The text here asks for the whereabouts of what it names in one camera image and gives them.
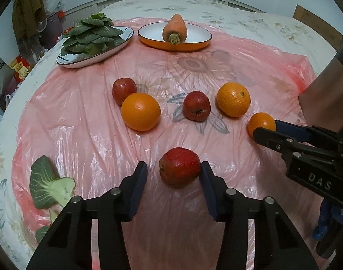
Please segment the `blue gloved right hand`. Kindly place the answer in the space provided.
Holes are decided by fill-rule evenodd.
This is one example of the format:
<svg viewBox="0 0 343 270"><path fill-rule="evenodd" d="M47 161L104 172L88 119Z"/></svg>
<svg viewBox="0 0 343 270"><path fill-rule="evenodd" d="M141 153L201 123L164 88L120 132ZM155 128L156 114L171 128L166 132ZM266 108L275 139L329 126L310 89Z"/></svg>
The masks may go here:
<svg viewBox="0 0 343 270"><path fill-rule="evenodd" d="M316 252L323 259L330 258L338 249L343 250L343 209L327 198L320 205L312 237L317 241Z"/></svg>

